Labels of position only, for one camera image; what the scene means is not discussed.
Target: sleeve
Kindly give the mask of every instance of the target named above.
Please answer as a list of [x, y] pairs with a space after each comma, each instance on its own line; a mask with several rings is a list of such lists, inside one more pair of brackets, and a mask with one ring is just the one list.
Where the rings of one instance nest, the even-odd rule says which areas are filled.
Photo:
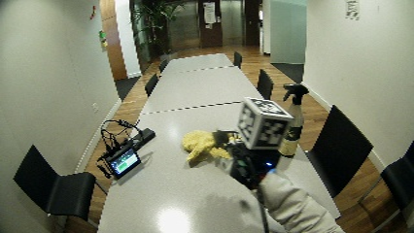
[[269, 173], [259, 187], [267, 212], [288, 232], [343, 232], [327, 210], [288, 180]]

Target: white table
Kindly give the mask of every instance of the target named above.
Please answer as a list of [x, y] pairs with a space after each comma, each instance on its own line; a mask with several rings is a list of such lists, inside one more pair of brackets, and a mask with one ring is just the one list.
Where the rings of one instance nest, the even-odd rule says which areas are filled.
[[223, 53], [190, 56], [170, 60], [161, 74], [166, 75], [170, 73], [205, 70], [227, 66], [233, 66], [233, 62]]
[[238, 67], [162, 75], [141, 115], [262, 98]]
[[[138, 150], [143, 163], [110, 187], [99, 233], [262, 232], [250, 191], [213, 164], [190, 168], [181, 147], [182, 136], [193, 130], [235, 129], [239, 111], [241, 104], [229, 104], [139, 116], [138, 127], [153, 129], [157, 137]], [[294, 184], [314, 189], [311, 196], [334, 213], [332, 199], [308, 166], [296, 154], [278, 169]], [[283, 232], [270, 217], [269, 224]]]

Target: black chair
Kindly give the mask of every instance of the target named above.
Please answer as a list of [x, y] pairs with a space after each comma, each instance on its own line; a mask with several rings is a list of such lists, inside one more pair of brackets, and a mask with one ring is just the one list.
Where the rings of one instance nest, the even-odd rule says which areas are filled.
[[158, 76], [157, 76], [157, 74], [153, 74], [150, 80], [145, 84], [145, 91], [146, 91], [147, 97], [150, 97], [157, 83], [158, 83]]
[[270, 100], [271, 91], [273, 91], [273, 81], [267, 73], [259, 69], [257, 90], [265, 100]]
[[331, 197], [335, 197], [372, 149], [370, 141], [334, 105], [306, 156]]
[[237, 53], [237, 52], [234, 51], [233, 65], [234, 65], [234, 66], [238, 66], [239, 69], [242, 69], [242, 60], [243, 60], [243, 57], [241, 56], [239, 53]]
[[161, 64], [159, 64], [159, 72], [161, 72], [161, 73], [162, 73], [162, 71], [163, 71], [166, 65], [167, 65], [167, 61], [163, 60], [163, 61], [161, 62]]
[[36, 146], [32, 146], [13, 180], [46, 214], [78, 216], [93, 227], [98, 227], [87, 217], [93, 187], [94, 184], [99, 186], [90, 173], [60, 176]]
[[380, 180], [384, 183], [391, 192], [392, 199], [398, 206], [398, 210], [391, 214], [387, 220], [374, 229], [372, 232], [379, 231], [399, 214], [400, 211], [408, 206], [414, 198], [414, 142], [406, 152], [406, 154], [382, 171], [376, 182], [371, 188], [366, 191], [358, 200], [358, 203], [363, 201]]

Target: wall outlet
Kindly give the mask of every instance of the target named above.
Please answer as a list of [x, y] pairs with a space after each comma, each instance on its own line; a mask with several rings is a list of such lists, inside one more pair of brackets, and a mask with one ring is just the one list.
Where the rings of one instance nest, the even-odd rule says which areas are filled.
[[97, 113], [99, 111], [99, 107], [97, 103], [91, 104], [93, 113]]

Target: trigger sprayer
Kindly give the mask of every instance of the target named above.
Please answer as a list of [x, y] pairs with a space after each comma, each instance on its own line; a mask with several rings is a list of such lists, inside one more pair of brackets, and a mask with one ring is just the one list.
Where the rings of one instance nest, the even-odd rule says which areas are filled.
[[287, 133], [283, 137], [282, 144], [279, 147], [279, 152], [285, 156], [292, 156], [296, 152], [296, 147], [299, 143], [299, 134], [302, 130], [302, 112], [300, 112], [300, 98], [308, 93], [307, 88], [299, 83], [283, 84], [283, 88], [287, 90], [283, 101], [288, 99], [290, 95], [294, 95], [292, 104], [287, 110], [288, 114], [294, 117], [290, 123]]

